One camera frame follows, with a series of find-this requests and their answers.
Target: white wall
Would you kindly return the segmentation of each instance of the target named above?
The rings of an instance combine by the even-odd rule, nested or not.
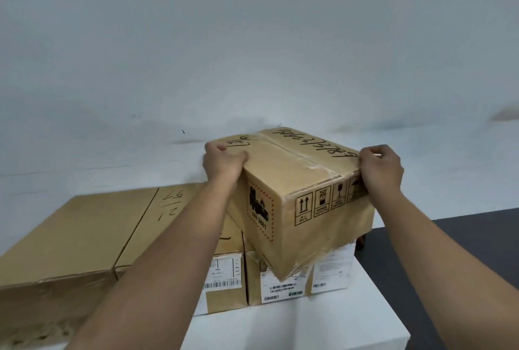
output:
[[[519,0],[0,0],[0,224],[31,223],[17,195],[41,216],[196,178],[202,141],[279,124],[444,144],[428,125],[519,102],[518,61]]]

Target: barcode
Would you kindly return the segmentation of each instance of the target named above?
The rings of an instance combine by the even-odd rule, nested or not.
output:
[[[206,283],[204,284],[204,290],[231,286],[241,286],[241,279],[231,279],[230,281],[214,281],[212,283]]]
[[[270,290],[270,292],[280,292],[280,291],[293,290],[293,289],[294,289],[294,286],[287,287],[287,288],[284,288],[284,289]]]
[[[294,287],[294,284],[293,283],[289,283],[289,284],[286,284],[286,285],[279,285],[279,286],[272,286],[270,288],[270,291],[274,290],[274,289],[281,289],[281,288],[285,288],[285,287]]]

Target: taped cardboard box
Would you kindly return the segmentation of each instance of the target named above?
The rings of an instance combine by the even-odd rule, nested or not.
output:
[[[91,314],[156,192],[74,197],[0,256],[0,344],[22,345],[28,332]]]
[[[370,231],[358,151],[285,127],[215,143],[250,153],[228,212],[278,279]]]
[[[115,271],[118,278],[122,277],[126,269],[178,216],[201,187],[202,184],[191,183],[158,190],[116,263]],[[241,231],[227,216],[195,315],[247,306],[243,267]]]
[[[246,239],[244,243],[250,306],[341,290],[351,284],[355,241],[328,253],[285,281],[274,276]]]

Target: dashed red border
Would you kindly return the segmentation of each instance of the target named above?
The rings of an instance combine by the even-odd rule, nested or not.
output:
[[[255,183],[255,182],[253,182],[253,181],[251,181],[251,180],[249,180],[249,182],[252,183],[254,186],[256,186],[256,188],[257,188],[259,191],[261,191],[264,195],[266,195],[267,198],[270,200],[270,206],[272,207],[272,212],[271,212],[271,217],[272,217],[272,226],[271,226],[271,227],[272,227],[272,238],[270,238],[269,235],[268,235],[268,234],[263,230],[263,227],[261,227],[261,226],[257,223],[256,219],[253,218],[253,217],[251,217],[251,216],[249,215],[249,209],[250,209],[249,206],[248,206],[248,208],[247,208],[247,216],[249,217],[249,219],[251,219],[251,220],[254,222],[254,224],[256,224],[256,226],[260,229],[260,231],[263,233],[263,235],[266,236],[267,239],[268,239],[270,242],[274,242],[274,200],[273,200],[272,197],[270,197],[270,196],[268,195],[268,193],[267,193],[266,191],[264,191],[262,188],[260,188],[260,187]]]

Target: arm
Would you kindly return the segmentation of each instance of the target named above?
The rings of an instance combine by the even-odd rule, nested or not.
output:
[[[206,144],[208,182],[128,269],[68,345],[79,349],[179,349],[247,154]]]
[[[360,158],[370,199],[447,347],[519,348],[519,291],[454,242],[400,192],[404,170],[391,148],[364,148]]]

